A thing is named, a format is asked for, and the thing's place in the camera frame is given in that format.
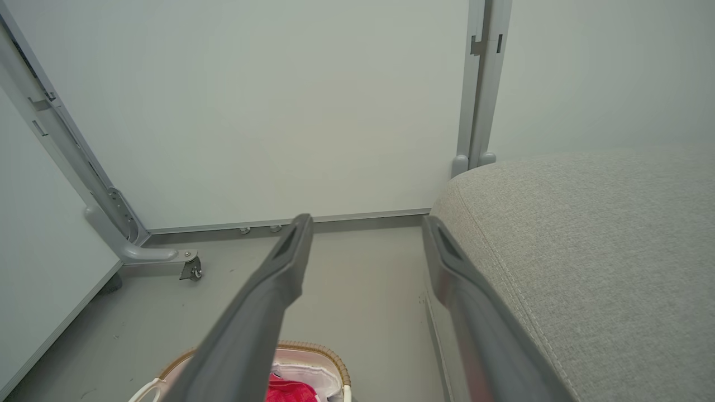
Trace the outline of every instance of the white wall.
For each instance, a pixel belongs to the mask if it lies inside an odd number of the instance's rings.
[[[513,0],[489,150],[715,139],[715,1]]]
[[[431,207],[467,0],[5,0],[149,229]]]
[[[84,202],[8,83],[0,65],[0,400],[119,261],[84,220]]]

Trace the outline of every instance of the gray floor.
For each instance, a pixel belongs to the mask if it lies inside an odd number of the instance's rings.
[[[283,321],[281,339],[320,343],[344,360],[359,402],[444,401],[417,223],[318,224],[303,295]],[[265,230],[152,239],[152,247],[200,249],[204,278],[180,282],[176,272],[123,270],[124,287],[95,298],[8,400],[127,401],[200,343],[276,239]]]

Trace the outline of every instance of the beige fabric upholstery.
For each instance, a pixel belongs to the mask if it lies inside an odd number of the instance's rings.
[[[715,147],[496,163],[433,215],[579,401],[715,401]]]

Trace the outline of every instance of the white board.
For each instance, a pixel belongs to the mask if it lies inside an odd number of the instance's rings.
[[[715,1],[513,0],[497,160],[715,139]]]
[[[150,230],[432,206],[467,0],[5,0]]]
[[[119,262],[11,102],[8,77],[0,65],[0,400]]]

